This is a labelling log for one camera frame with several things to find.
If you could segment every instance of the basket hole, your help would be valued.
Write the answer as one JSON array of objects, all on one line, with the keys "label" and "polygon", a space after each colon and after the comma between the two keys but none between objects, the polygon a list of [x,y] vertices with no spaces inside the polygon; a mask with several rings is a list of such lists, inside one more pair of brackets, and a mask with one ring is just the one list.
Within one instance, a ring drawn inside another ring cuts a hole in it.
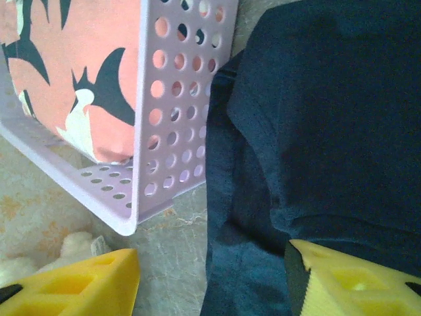
[{"label": "basket hole", "polygon": [[203,158],[204,156],[205,156],[205,147],[200,146],[199,148],[197,148],[196,157],[197,158]]},{"label": "basket hole", "polygon": [[160,80],[155,80],[151,84],[151,95],[155,99],[158,99],[158,98],[162,97],[163,94],[164,94],[164,83]]},{"label": "basket hole", "polygon": [[113,187],[112,187],[112,186],[103,186],[103,187],[101,188],[101,190],[102,190],[102,191],[105,191],[105,192],[111,191],[112,189],[113,189]]},{"label": "basket hole", "polygon": [[166,57],[164,51],[159,49],[153,53],[152,61],[155,68],[162,68],[165,65],[165,60]]},{"label": "basket hole", "polygon": [[191,150],[188,149],[185,152],[183,152],[182,161],[184,163],[188,163],[190,159],[191,159]]},{"label": "basket hole", "polygon": [[189,120],[191,120],[193,117],[195,117],[195,114],[196,114],[196,108],[195,108],[194,106],[190,106],[190,107],[187,109],[187,113],[186,113],[187,118],[188,118]]},{"label": "basket hole", "polygon": [[193,175],[197,178],[198,176],[201,176],[203,173],[203,166],[202,165],[198,165],[196,166]]},{"label": "basket hole", "polygon": [[126,194],[119,193],[112,196],[114,199],[124,199],[126,197]]},{"label": "basket hole", "polygon": [[207,0],[202,0],[199,3],[199,12],[202,17],[206,17],[209,14],[209,2]]},{"label": "basket hole", "polygon": [[193,5],[193,0],[180,0],[180,5],[182,6],[184,11],[187,11]]},{"label": "basket hole", "polygon": [[174,107],[171,110],[171,122],[177,121],[179,117],[180,117],[180,109],[177,107]]},{"label": "basket hole", "polygon": [[188,170],[185,170],[181,173],[180,175],[180,182],[186,182],[187,180],[189,180],[190,177],[190,172]]},{"label": "basket hole", "polygon": [[183,90],[182,83],[180,81],[175,81],[171,89],[172,95],[174,97],[178,97],[181,94],[182,90]]},{"label": "basket hole", "polygon": [[166,143],[169,145],[169,146],[172,146],[172,145],[174,145],[176,142],[177,142],[177,133],[175,133],[175,132],[171,132],[169,135],[168,135],[168,137],[166,138]]},{"label": "basket hole", "polygon": [[194,131],[192,128],[189,128],[184,132],[184,139],[187,142],[190,142],[193,139],[193,136],[194,136]]},{"label": "basket hole", "polygon": [[199,93],[199,85],[197,82],[192,82],[190,84],[190,95],[192,97],[195,97]]},{"label": "basket hole", "polygon": [[153,109],[149,113],[149,123],[153,126],[158,125],[162,120],[162,111],[160,109]]},{"label": "basket hole", "polygon": [[195,58],[193,58],[193,70],[199,71],[201,68],[202,68],[202,58],[200,58],[199,56],[195,56]]},{"label": "basket hole", "polygon": [[199,131],[199,137],[205,138],[206,137],[206,126],[202,126],[202,128]]},{"label": "basket hole", "polygon": [[205,41],[205,33],[203,33],[201,28],[196,31],[195,41],[197,45],[202,45]]},{"label": "basket hole", "polygon": [[184,57],[183,54],[177,54],[176,58],[174,59],[174,66],[176,67],[177,70],[181,70],[184,68],[184,65],[186,63],[186,58]]},{"label": "basket hole", "polygon": [[156,160],[151,160],[147,163],[147,172],[153,174],[158,169],[158,162]]},{"label": "basket hole", "polygon": [[160,17],[155,21],[155,32],[160,38],[164,38],[168,34],[168,21],[164,17]]},{"label": "basket hole", "polygon": [[221,35],[219,33],[216,33],[212,37],[212,46],[213,48],[218,48],[220,44],[221,44]]},{"label": "basket hole", "polygon": [[169,155],[168,158],[165,160],[166,167],[168,169],[172,168],[176,164],[176,160],[177,158],[174,154]]},{"label": "basket hole", "polygon": [[174,185],[174,177],[173,176],[167,176],[164,180],[164,189],[169,189]]},{"label": "basket hole", "polygon": [[216,68],[216,61],[212,58],[208,63],[208,69],[210,72],[214,72]]},{"label": "basket hole", "polygon": [[222,22],[225,17],[225,10],[223,7],[219,6],[216,8],[215,19],[217,22]]},{"label": "basket hole", "polygon": [[185,41],[188,37],[189,30],[187,29],[187,26],[184,23],[181,23],[178,25],[178,32],[177,36],[180,41]]},{"label": "basket hole", "polygon": [[155,183],[149,183],[145,188],[145,195],[152,196],[157,191],[157,185]]},{"label": "basket hole", "polygon": [[152,135],[147,142],[148,149],[154,150],[158,147],[158,145],[159,145],[159,136]]},{"label": "basket hole", "polygon": [[207,120],[207,118],[208,118],[208,112],[209,112],[209,104],[206,104],[203,107],[203,110],[202,110],[202,117],[203,117],[204,120]]}]

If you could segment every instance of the perforated basket side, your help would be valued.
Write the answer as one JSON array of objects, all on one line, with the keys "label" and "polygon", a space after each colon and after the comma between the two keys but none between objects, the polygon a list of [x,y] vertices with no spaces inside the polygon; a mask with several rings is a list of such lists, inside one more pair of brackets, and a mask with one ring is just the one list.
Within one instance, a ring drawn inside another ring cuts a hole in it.
[{"label": "perforated basket side", "polygon": [[[211,81],[230,58],[238,1],[142,2],[144,50],[139,54],[139,103],[133,192],[139,219],[162,210],[205,181],[205,136]],[[160,23],[167,32],[155,27]],[[154,63],[154,55],[163,63]],[[152,87],[163,88],[153,95]],[[159,114],[154,125],[150,117]]]}]

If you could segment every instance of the white fluffy fur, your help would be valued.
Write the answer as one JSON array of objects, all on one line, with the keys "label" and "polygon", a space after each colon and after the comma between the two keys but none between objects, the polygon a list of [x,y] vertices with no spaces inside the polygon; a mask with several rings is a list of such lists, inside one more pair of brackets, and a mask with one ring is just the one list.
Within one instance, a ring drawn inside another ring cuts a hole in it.
[{"label": "white fluffy fur", "polygon": [[81,252],[90,252],[92,243],[92,234],[88,232],[75,232],[68,235],[63,240],[60,257],[70,257]]},{"label": "white fluffy fur", "polygon": [[21,257],[0,262],[0,288],[15,280],[28,277],[38,270],[35,261]]}]

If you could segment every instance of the dark blue jeans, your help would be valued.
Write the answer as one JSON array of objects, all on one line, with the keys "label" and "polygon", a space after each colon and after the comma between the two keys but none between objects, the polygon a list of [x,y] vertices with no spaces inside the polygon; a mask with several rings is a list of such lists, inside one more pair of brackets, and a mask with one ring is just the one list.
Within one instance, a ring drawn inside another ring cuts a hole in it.
[{"label": "dark blue jeans", "polygon": [[212,83],[201,315],[291,315],[290,238],[421,275],[421,4],[269,10]]}]

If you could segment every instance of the floor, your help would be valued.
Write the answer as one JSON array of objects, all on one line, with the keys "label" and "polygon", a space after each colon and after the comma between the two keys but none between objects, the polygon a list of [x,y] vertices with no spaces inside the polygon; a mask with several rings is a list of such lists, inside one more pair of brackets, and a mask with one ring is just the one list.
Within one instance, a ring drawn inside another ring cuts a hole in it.
[{"label": "floor", "polygon": [[[252,29],[266,9],[291,1],[239,0],[239,2],[233,55],[245,47]],[[12,150],[10,145],[2,145],[0,154],[5,151],[10,153],[10,150]],[[31,168],[34,172],[39,172],[35,170],[35,166]],[[7,173],[7,167],[2,166],[0,183],[5,183],[5,179],[9,176]],[[31,169],[26,171],[25,176],[31,177]],[[36,182],[33,186],[33,190],[36,190]],[[92,223],[91,229],[94,233],[104,235],[112,248],[138,249],[141,284],[133,315],[199,314],[206,288],[205,185],[178,197],[172,209],[141,224],[137,232],[129,238],[118,236],[99,219],[94,218]]]}]

